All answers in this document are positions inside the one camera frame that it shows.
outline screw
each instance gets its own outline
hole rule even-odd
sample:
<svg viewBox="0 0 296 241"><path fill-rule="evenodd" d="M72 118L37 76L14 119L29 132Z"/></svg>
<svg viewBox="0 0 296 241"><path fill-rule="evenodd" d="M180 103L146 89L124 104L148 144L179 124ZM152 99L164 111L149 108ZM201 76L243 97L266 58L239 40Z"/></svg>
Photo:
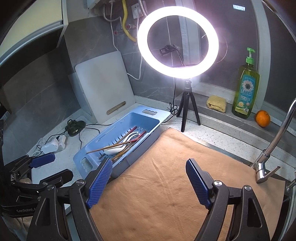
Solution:
<svg viewBox="0 0 296 241"><path fill-rule="evenodd" d="M249 186L249 185L245 185L244 188L245 188L247 191L251 191L251 190L252 190L251 186Z"/></svg>
<svg viewBox="0 0 296 241"><path fill-rule="evenodd" d="M219 180L217 180L217 181L214 181L214 184L216 185L216 186L222 186L222 182L221 181L219 181Z"/></svg>
<svg viewBox="0 0 296 241"><path fill-rule="evenodd" d="M83 184L84 184L84 180L83 179L79 179L79 180L76 181L76 185L77 186L81 186Z"/></svg>
<svg viewBox="0 0 296 241"><path fill-rule="evenodd" d="M54 189L54 185L49 184L49 185L47 186L47 190L52 190L52 189Z"/></svg>

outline stainless steel faucet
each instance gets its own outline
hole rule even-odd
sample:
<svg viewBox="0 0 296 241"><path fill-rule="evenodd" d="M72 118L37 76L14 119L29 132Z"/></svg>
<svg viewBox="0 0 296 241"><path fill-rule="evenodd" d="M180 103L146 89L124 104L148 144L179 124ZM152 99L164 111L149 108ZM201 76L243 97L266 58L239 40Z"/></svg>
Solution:
<svg viewBox="0 0 296 241"><path fill-rule="evenodd" d="M270 157L271 152L274 150L274 148L277 146L279 140L281 139L282 135L287 130L292 118L293 113L296 109L296 98L293 100L292 104L290 105L290 108L284 118L284 121L279 128L278 133L272 140L272 142L269 144L269 146L262 151L262 153L258 156L256 161L251 165L251 167L256 171L256 182L257 183L263 183L265 182L272 174L274 174L278 169L280 169L280 166L277 166L275 169L273 169L271 172L267 173L267 170L265 168L265 163Z"/></svg>
<svg viewBox="0 0 296 241"><path fill-rule="evenodd" d="M295 171L295 179L286 186L286 191L290 192L291 189L296 185L296 171Z"/></svg>

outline blue dish rack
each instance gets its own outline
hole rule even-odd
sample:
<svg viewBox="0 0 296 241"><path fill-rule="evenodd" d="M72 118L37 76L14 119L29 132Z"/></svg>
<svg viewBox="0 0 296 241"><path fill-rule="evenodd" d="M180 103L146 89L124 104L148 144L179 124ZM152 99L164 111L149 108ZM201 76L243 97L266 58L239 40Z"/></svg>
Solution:
<svg viewBox="0 0 296 241"><path fill-rule="evenodd" d="M147 106L138 106L126 116L110 125L73 157L73 161L82 178L85 179L90 171L96 170L104 158L111 159L115 156L106 155L104 151L89 154L87 152L115 144L135 126L137 126L137 129L134 131L138 131L139 133L146 130L147 133L128 152L113 163L111 177L117 178L157 140L161 133L159 125L169 115L170 113L168 111Z"/></svg>

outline cutting board handle slot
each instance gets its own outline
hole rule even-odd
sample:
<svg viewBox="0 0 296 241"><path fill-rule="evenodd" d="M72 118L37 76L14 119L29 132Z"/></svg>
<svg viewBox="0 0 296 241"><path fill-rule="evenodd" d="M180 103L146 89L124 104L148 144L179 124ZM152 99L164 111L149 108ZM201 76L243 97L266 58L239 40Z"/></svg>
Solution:
<svg viewBox="0 0 296 241"><path fill-rule="evenodd" d="M113 108L111 108L110 110L107 110L107 115L110 115L112 112L118 110L120 107L124 106L126 104L126 102L121 102L120 104L114 106Z"/></svg>

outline windowsill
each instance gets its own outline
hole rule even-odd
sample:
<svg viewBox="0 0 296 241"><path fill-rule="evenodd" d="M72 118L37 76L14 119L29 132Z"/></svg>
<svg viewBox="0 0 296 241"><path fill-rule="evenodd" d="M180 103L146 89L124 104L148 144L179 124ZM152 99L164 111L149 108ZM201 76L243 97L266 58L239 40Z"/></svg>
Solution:
<svg viewBox="0 0 296 241"><path fill-rule="evenodd" d="M218 119L220 121L226 122L228 124L231 124L237 128L245 130L245 131L247 131L259 138L262 138L268 142L271 142L273 140L274 136L276 135L276 133L279 130L279 126L276 125L275 123L272 123L272 122L265 128L260 127L256 123L256 121L254 120L254 116L255 116L254 113L251 113L250 117L246 120L235 116L231 112L232 105L228 104L228 103L226 105L226 112L225 113L221 113L221 112L209 109L206 106L206 101L208 99L207 96L196 94L196 93L193 93L193 94L194 94L195 101L197 104L198 112L201 114L204 114L204 115L210 116L212 118ZM176 97L175 104L178 106L180 104L181 97L182 97L182 94ZM193 106L192 106L191 101L189 101L189 109L193 110ZM291 154L292 156L296 157L296 149L293 148L293 146L292 146L293 143L295 143L295 142L296 142L296 137L286 131L277 146L279 148L283 149L284 151L286 151L287 153ZM254 144L254 143L250 143L250 144L258 148L258 146L256 146L257 144Z"/></svg>

